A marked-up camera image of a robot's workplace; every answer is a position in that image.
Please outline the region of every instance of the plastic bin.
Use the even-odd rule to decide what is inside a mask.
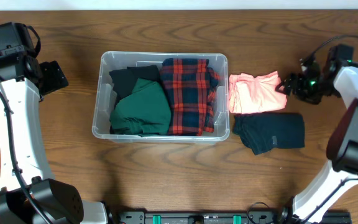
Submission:
[[[112,90],[113,83],[109,71],[123,69],[127,66],[141,67],[157,65],[161,68],[166,58],[205,58],[209,66],[220,76],[217,87],[217,99],[214,101],[214,132],[204,132],[202,136],[148,136],[110,134],[110,114],[114,109],[117,93]],[[114,142],[177,142],[215,144],[227,139],[230,134],[228,95],[227,58],[223,54],[170,54],[170,53],[141,53],[141,52],[106,52],[102,55],[94,109],[92,133],[100,139]]]

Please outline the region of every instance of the cable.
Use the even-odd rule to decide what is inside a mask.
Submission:
[[[255,202],[255,203],[253,203],[253,204],[248,208],[248,212],[247,212],[247,218],[248,218],[248,220],[249,220],[250,222],[252,222],[253,224],[256,224],[256,223],[252,220],[252,218],[249,217],[249,213],[250,213],[252,207],[254,207],[255,205],[266,205],[266,207],[267,207],[268,209],[270,209],[270,207],[269,207],[265,202]]]
[[[328,43],[334,41],[334,40],[339,40],[339,39],[343,39],[343,38],[356,38],[358,39],[358,35],[354,35],[354,34],[343,34],[343,35],[338,35],[335,36],[329,40],[327,40],[326,42],[324,42],[323,44],[321,44],[319,47],[317,47],[316,50],[314,50],[309,56],[307,56],[307,58],[304,59],[304,61],[308,60],[309,58],[311,58],[318,50],[320,50],[321,48],[323,48],[325,45],[327,45]]]
[[[335,190],[332,191],[332,192],[328,195],[328,197],[326,197],[326,198],[323,200],[323,202],[321,202],[321,204],[318,205],[318,206],[301,222],[301,224],[305,224],[306,222],[308,222],[309,219],[310,219],[313,215],[315,215],[315,213],[316,213],[318,210],[320,210],[320,209],[328,202],[328,200],[329,200],[331,197],[333,197],[334,194],[336,194],[336,192],[338,192],[338,190],[339,190],[341,187],[343,187],[348,181],[352,181],[352,180],[358,180],[358,179],[346,179],[346,180],[343,180],[343,181],[335,188]]]
[[[30,204],[34,207],[34,210],[43,218],[43,220],[47,224],[53,224],[49,218],[46,216],[44,211],[39,207],[37,202],[31,197],[31,194],[26,189],[24,181],[22,180],[20,169],[17,166],[17,160],[16,160],[16,154],[14,149],[14,142],[13,142],[13,132],[12,132],[12,117],[11,117],[11,109],[9,107],[9,104],[7,103],[5,97],[2,95],[0,91],[0,99],[4,105],[4,111],[6,114],[6,121],[7,121],[7,135],[9,140],[9,153],[11,154],[11,162],[13,166],[13,172],[15,173],[15,176],[17,178],[17,181],[23,191],[23,194],[27,198],[27,200],[30,202]]]

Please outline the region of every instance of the folded clothing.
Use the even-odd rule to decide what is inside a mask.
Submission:
[[[172,109],[168,134],[200,136],[213,132],[213,101],[219,75],[208,59],[168,58],[160,78]]]
[[[134,89],[138,78],[155,82],[160,81],[160,72],[156,65],[127,67],[127,69],[113,70],[109,72],[109,74],[114,83],[112,89],[117,93],[118,100],[132,94],[132,90]]]
[[[138,78],[132,94],[110,114],[114,134],[166,135],[171,109],[159,83]]]
[[[255,155],[280,149],[305,146],[305,124],[300,114],[256,113],[238,114],[233,133]]]
[[[275,91],[281,83],[277,72],[254,78],[242,73],[229,78],[229,111],[249,114],[283,109],[287,96]]]

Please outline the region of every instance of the green tape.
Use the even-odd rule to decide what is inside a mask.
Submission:
[[[233,215],[233,224],[241,224],[241,216]]]
[[[161,224],[161,216],[153,215],[153,224]]]

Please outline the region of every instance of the plaid shirt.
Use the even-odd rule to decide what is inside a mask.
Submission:
[[[214,131],[213,101],[219,75],[208,59],[168,58],[162,63],[161,81],[172,110],[168,134],[202,135]]]

